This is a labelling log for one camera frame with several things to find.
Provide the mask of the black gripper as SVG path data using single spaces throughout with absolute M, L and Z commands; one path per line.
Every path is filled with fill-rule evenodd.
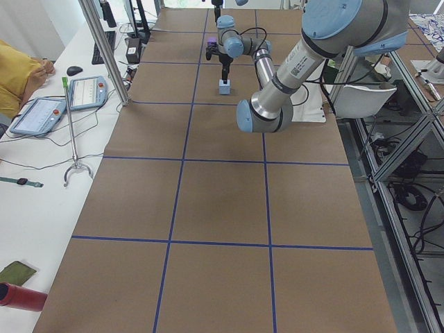
M 230 73 L 230 65 L 233 62 L 233 59 L 228 55 L 219 55 L 219 62 L 222 64 L 222 74 L 221 79 L 224 85 L 228 84 L 229 81 L 229 73 Z

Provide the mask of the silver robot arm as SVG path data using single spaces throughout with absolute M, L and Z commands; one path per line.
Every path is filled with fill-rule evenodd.
M 229 58 L 251 56 L 262 86 L 237 105 L 237 125 L 246 133 L 284 130 L 293 117 L 291 96 L 327 59 L 353 47 L 358 56 L 395 51 L 407 41 L 409 1 L 309 1 L 302 14 L 301 38 L 285 61 L 273 66 L 266 42 L 240 36 L 234 19 L 216 21 L 219 51 Z

